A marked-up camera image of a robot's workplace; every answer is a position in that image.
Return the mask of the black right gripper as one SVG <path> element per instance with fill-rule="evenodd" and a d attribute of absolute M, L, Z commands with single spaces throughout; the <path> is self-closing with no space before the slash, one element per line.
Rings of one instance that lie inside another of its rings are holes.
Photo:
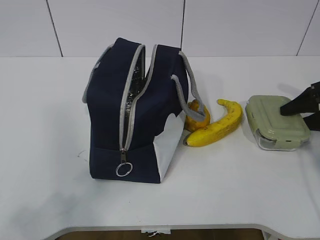
<path fill-rule="evenodd" d="M 299 96 L 280 107 L 282 116 L 313 113 L 303 118 L 311 131 L 320 131 L 320 82 L 315 82 Z"/>

